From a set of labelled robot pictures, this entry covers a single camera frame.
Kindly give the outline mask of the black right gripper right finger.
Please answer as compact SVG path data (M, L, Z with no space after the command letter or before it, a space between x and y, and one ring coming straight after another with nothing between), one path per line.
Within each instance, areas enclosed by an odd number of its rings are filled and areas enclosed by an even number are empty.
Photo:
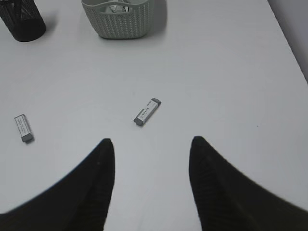
M308 212L249 179L195 136L189 178L204 231L306 231Z

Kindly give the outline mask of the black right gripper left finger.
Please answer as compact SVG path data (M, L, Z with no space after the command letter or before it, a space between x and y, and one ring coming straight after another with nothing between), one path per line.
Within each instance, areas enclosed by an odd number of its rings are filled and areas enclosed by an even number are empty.
M102 231L115 182L115 152L103 139L68 175L0 216L2 231Z

